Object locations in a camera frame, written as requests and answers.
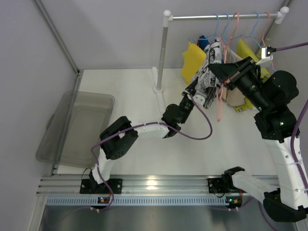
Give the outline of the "newspaper print trousers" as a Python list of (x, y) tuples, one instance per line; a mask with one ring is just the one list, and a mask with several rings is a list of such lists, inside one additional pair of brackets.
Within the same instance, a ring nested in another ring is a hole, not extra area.
[(223, 92), (222, 83), (210, 71), (210, 64), (222, 63), (222, 45), (219, 38), (214, 39), (210, 44), (206, 45), (205, 60), (196, 74), (192, 77), (190, 85), (182, 93), (190, 94), (194, 97), (201, 96), (203, 101), (200, 104), (208, 109), (216, 97)]

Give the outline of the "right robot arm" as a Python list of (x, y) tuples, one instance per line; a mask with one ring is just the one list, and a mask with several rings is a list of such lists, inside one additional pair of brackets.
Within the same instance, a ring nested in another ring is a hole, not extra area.
[(257, 199), (276, 222), (298, 222), (308, 214), (308, 177), (300, 155), (298, 121), (288, 104), (298, 94), (295, 77), (274, 72), (262, 81), (260, 66), (248, 57), (236, 63), (210, 64), (229, 90), (238, 89), (258, 110), (255, 124), (272, 156), (279, 180), (274, 187), (234, 167), (222, 174), (227, 191), (242, 190)]

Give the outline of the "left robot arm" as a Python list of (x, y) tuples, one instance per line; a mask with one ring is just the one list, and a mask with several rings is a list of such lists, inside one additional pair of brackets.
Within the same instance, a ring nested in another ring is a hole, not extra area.
[(180, 103), (166, 107), (162, 118), (155, 122), (133, 123), (126, 116), (118, 118), (100, 134), (100, 142), (92, 147), (99, 148), (96, 164), (91, 171), (90, 188), (96, 190), (110, 178), (115, 161), (122, 158), (138, 138), (171, 138), (181, 130), (195, 104), (203, 105), (205, 97), (190, 85), (182, 93)]

